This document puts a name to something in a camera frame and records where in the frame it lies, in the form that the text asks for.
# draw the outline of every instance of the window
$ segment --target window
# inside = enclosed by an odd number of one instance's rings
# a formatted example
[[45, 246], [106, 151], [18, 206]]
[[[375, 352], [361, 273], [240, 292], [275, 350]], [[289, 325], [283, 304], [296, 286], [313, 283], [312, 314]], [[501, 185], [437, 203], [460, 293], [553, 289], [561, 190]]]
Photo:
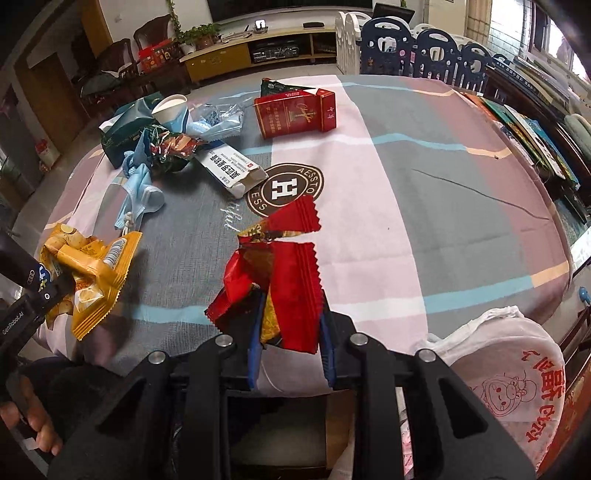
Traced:
[[550, 55], [564, 63], [571, 72], [573, 72], [582, 80], [585, 82], [589, 81], [587, 72], [579, 60], [579, 57], [573, 52], [573, 49], [570, 48], [570, 45], [566, 41], [564, 35], [552, 20], [550, 20], [550, 28], [548, 29], [546, 45], [546, 51]]
[[580, 79], [584, 80], [587, 83], [591, 83], [591, 82], [589, 82], [589, 76], [587, 75], [587, 72], [585, 71], [585, 67], [583, 67], [583, 64], [579, 60], [579, 56], [576, 53], [573, 54], [573, 67], [571, 68], [571, 70]]
[[530, 43], [531, 0], [493, 0], [489, 48], [513, 59]]

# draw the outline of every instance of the potted plant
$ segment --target potted plant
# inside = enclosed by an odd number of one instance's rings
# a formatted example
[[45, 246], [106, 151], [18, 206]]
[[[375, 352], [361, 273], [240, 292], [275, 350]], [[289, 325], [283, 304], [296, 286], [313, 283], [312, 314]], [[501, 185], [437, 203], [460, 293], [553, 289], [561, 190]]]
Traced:
[[192, 38], [187, 35], [188, 32], [178, 32], [177, 41], [180, 43], [181, 50], [185, 55], [195, 53], [195, 46], [192, 45]]
[[216, 41], [220, 26], [216, 23], [193, 27], [190, 32], [195, 45], [199, 48], [211, 47]]

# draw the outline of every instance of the green plant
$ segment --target green plant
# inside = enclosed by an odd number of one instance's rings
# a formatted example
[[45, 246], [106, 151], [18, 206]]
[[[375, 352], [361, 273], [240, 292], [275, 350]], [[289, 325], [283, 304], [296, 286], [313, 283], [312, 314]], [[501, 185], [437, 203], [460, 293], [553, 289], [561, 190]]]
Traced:
[[193, 27], [190, 30], [178, 33], [177, 39], [181, 43], [192, 43], [200, 38], [207, 37], [208, 35], [211, 37], [217, 37], [219, 31], [220, 26], [216, 23], [199, 25], [198, 27]]
[[177, 39], [179, 42], [183, 43], [184, 40], [182, 40], [181, 37], [183, 36], [184, 32], [181, 30], [181, 22], [178, 19], [178, 15], [174, 11], [174, 2], [173, 0], [166, 0], [166, 4], [168, 6], [171, 20], [173, 21], [174, 32], [176, 33]]

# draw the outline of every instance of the circular logo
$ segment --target circular logo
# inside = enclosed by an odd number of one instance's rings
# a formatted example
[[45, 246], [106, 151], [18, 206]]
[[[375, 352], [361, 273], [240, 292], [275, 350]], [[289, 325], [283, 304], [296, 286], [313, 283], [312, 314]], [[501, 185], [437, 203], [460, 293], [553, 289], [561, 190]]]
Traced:
[[39, 264], [39, 291], [45, 288], [47, 282], [51, 281], [51, 272], [45, 268], [45, 265]]
[[320, 169], [300, 163], [281, 163], [266, 170], [269, 178], [253, 188], [246, 197], [250, 210], [268, 217], [301, 195], [318, 198], [324, 187]]

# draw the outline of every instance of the paper cup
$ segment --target paper cup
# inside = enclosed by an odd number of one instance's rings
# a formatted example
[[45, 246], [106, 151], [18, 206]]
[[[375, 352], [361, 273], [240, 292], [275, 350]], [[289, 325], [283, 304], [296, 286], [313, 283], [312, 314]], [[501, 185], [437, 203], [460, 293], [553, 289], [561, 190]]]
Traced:
[[187, 106], [187, 97], [180, 94], [166, 97], [154, 107], [152, 115], [162, 126], [175, 133], [183, 133], [187, 123], [193, 121]]

